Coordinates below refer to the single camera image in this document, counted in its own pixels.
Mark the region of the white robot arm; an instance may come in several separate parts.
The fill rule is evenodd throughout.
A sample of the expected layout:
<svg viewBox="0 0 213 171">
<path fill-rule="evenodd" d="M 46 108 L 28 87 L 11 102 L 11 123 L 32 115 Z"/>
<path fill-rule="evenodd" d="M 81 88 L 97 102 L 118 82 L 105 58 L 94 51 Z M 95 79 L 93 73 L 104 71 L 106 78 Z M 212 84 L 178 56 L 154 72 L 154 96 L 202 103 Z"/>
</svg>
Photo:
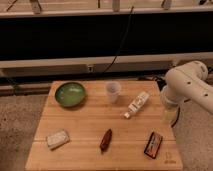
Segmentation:
<svg viewBox="0 0 213 171">
<path fill-rule="evenodd" d="M 170 69 L 165 75 L 166 85 L 161 90 L 164 105 L 163 120 L 173 125 L 184 98 L 190 99 L 213 114 L 213 86 L 205 82 L 208 77 L 206 65 L 200 61 L 188 62 Z"/>
</svg>

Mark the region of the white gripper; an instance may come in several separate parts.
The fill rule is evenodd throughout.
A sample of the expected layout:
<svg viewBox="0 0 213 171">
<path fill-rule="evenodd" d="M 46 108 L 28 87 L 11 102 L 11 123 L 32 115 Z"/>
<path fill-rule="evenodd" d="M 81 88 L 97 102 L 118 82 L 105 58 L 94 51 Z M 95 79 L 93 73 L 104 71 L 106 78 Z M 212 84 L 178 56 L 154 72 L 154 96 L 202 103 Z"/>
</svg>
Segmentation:
<svg viewBox="0 0 213 171">
<path fill-rule="evenodd" d="M 165 108 L 162 115 L 164 124 L 172 125 L 177 117 L 177 108 Z"/>
</svg>

